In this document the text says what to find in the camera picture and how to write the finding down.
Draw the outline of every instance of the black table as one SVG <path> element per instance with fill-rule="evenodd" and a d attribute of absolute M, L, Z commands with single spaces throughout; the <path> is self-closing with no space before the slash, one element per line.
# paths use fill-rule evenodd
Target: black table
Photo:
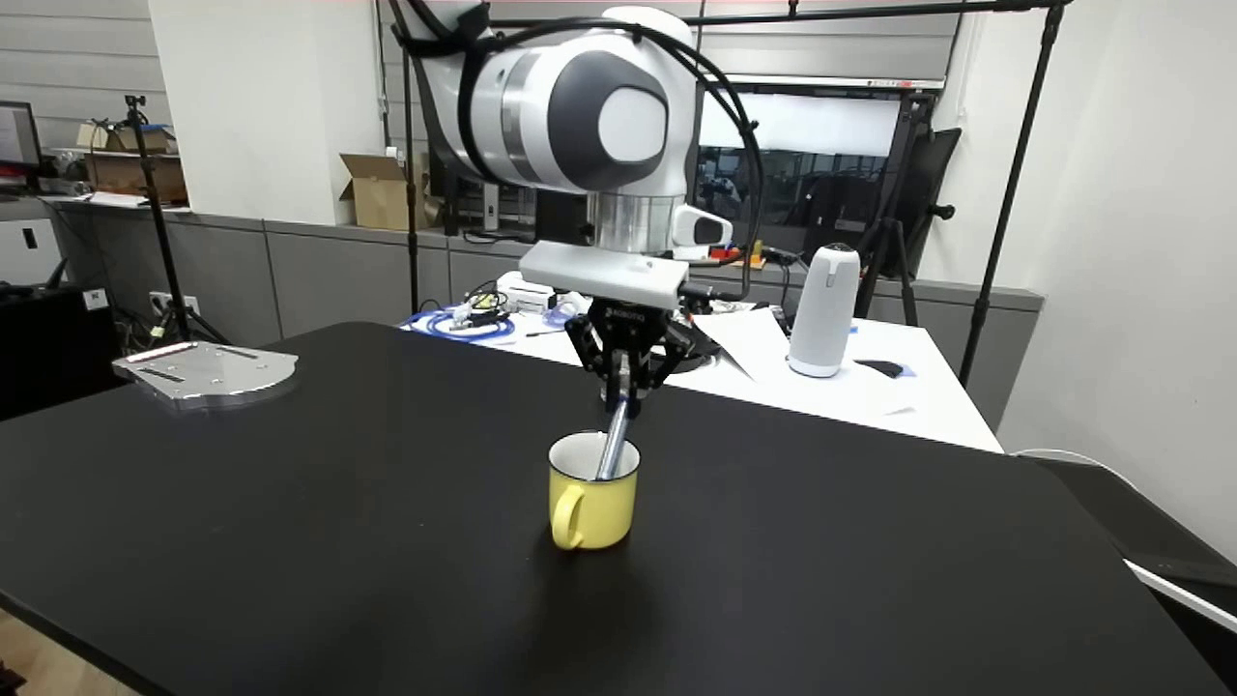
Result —
<path fill-rule="evenodd" d="M 1031 464 L 660 392 L 632 544 L 546 536 L 594 380 L 346 326 L 244 411 L 0 424 L 0 601 L 146 691 L 1223 691 Z"/>

